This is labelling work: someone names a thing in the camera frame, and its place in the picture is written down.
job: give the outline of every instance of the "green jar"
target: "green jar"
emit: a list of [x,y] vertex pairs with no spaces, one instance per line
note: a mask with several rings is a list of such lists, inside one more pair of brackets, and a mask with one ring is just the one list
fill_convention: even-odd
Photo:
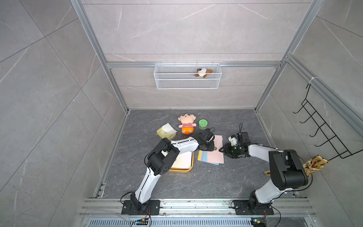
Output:
[[202,120],[199,120],[199,128],[201,130],[204,130],[207,128],[207,125],[208,125],[208,121],[202,119]]

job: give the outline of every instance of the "zip tie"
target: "zip tie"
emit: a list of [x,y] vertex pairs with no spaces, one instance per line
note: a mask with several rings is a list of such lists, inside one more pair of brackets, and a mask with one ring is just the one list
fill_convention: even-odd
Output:
[[310,82],[311,82],[313,79],[315,79],[315,78],[318,78],[318,77],[311,77],[311,80],[309,81],[309,84],[310,84]]

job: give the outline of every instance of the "metal grate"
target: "metal grate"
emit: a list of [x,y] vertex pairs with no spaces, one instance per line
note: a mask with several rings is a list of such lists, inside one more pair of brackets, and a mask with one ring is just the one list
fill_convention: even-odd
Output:
[[[213,70],[206,78],[196,77],[198,69]],[[156,64],[154,77],[158,89],[216,89],[221,79],[219,64]]]
[[[130,218],[124,221],[121,218],[92,218],[88,227],[129,227],[139,226],[132,224],[138,218]],[[167,218],[152,217],[152,227],[201,227],[201,226],[218,226],[218,227],[253,227],[251,218],[231,217],[231,218]]]

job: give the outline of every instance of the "pink doll face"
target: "pink doll face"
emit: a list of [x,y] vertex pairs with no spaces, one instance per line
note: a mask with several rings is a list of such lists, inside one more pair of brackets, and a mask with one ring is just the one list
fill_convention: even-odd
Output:
[[194,123],[195,118],[196,117],[193,114],[182,114],[178,117],[178,120],[180,120],[182,124]]

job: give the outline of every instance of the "aluminum frame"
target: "aluminum frame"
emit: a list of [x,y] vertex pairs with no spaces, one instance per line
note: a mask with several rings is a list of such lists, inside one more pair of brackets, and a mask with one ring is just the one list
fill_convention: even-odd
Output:
[[[230,217],[236,212],[230,207],[231,202],[248,198],[155,198],[160,200],[159,215],[155,217]],[[279,198],[273,201],[274,207],[282,217],[311,217],[315,212],[306,198]],[[79,218],[89,217],[128,217],[121,215],[123,205],[119,198],[86,199],[78,210]],[[264,215],[238,215],[241,217],[263,217]]]
[[92,45],[92,47],[93,47],[93,49],[94,49],[100,63],[101,63],[101,65],[102,65],[102,68],[105,71],[105,73],[107,75],[107,78],[109,79],[114,92],[116,93],[116,96],[117,96],[117,98],[118,98],[118,100],[120,102],[120,105],[121,105],[123,111],[125,113],[127,113],[128,109],[127,109],[127,106],[126,106],[126,102],[122,97],[120,88],[117,85],[115,77],[113,76],[111,70],[106,65],[106,58],[105,58],[105,56],[104,56],[104,54],[102,52],[101,46],[99,45],[99,43],[97,41],[95,33],[92,30],[91,23],[88,20],[88,17],[86,15],[86,12],[85,12],[85,9],[83,8],[82,3],[80,2],[80,0],[70,0],[70,1],[71,1],[72,5],[73,5],[74,10],[77,13],[79,21],[81,22],[81,24],[82,24],[82,26],[83,26],[86,34],[87,34],[87,37],[88,37],[89,41],[91,42],[91,45]]
[[266,89],[263,91],[259,101],[257,102],[257,105],[255,107],[255,110],[258,112],[262,105],[265,103],[268,95],[270,94],[273,86],[277,82],[277,79],[279,78],[280,74],[284,70],[286,66],[286,57],[288,55],[291,55],[295,52],[296,48],[298,47],[299,43],[301,42],[302,38],[304,37],[307,29],[309,28],[310,24],[313,22],[315,16],[318,14],[321,6],[324,4],[325,0],[313,0],[310,4],[309,9],[307,10],[304,19],[302,20],[298,30],[296,31],[293,39],[291,40],[284,56],[281,59],[281,66],[278,68],[275,73],[272,75],[269,83],[266,86]]
[[280,67],[279,61],[114,61],[109,68],[154,68],[156,64],[219,64],[221,67]]
[[360,115],[294,56],[288,55],[286,60],[363,137],[363,119]]

